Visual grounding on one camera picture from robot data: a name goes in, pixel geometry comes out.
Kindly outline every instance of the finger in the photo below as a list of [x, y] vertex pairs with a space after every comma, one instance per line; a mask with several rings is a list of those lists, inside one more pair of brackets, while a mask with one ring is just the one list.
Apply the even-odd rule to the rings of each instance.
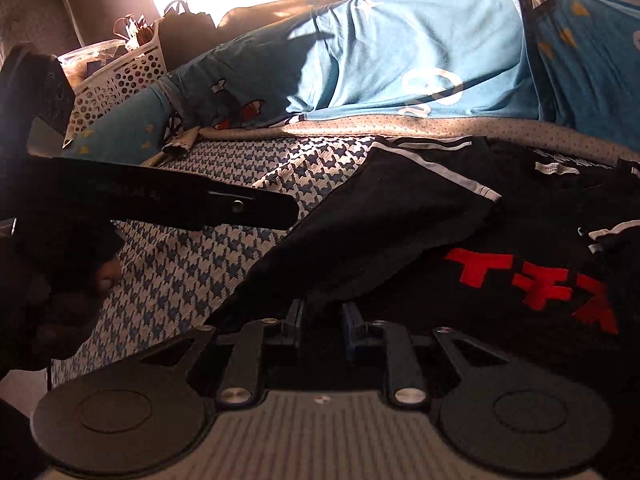
[[89, 296], [85, 292], [60, 292], [54, 294], [44, 309], [43, 324], [64, 324], [81, 327], [89, 323], [100, 312], [102, 298]]
[[109, 291], [122, 279], [120, 259], [114, 256], [95, 273], [95, 288], [100, 296], [105, 297]]
[[87, 341], [98, 321], [98, 315], [83, 327], [41, 325], [32, 345], [32, 355], [40, 359], [69, 359]]

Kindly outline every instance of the perforated basket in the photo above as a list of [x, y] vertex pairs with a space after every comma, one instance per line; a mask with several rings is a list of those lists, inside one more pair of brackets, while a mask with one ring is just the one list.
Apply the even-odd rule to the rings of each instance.
[[67, 140], [166, 73], [158, 28], [156, 25], [149, 43], [110, 62], [74, 88], [76, 103], [66, 129]]

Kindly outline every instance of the houndstooth fabric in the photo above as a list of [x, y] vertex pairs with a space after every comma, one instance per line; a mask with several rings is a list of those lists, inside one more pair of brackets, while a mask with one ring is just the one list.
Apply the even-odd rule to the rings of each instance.
[[[374, 137], [290, 137], [202, 142], [167, 169], [292, 194], [306, 216], [365, 158]], [[180, 207], [180, 197], [167, 207]], [[234, 291], [284, 231], [222, 225], [185, 232], [119, 222], [127, 237], [123, 280], [104, 303], [91, 338], [54, 362], [54, 384], [88, 373], [196, 326]]]

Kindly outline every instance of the cartoon character print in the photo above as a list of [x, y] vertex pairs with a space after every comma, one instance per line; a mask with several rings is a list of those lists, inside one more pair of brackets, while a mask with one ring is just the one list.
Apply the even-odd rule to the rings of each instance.
[[211, 85], [213, 93], [222, 101], [222, 104], [225, 105], [228, 110], [228, 116], [213, 126], [217, 130], [242, 127], [245, 123], [260, 115], [260, 108], [264, 103], [263, 100], [255, 100], [241, 106], [231, 92], [225, 89], [225, 83], [225, 79], [220, 79]]

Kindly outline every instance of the blue blanket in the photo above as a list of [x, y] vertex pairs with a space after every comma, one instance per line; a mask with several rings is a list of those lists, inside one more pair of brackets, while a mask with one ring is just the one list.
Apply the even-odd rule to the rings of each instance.
[[637, 29], [640, 9], [617, 0], [347, 0], [192, 60], [65, 155], [139, 164], [173, 110], [187, 128], [218, 129], [375, 113], [540, 119], [640, 151]]

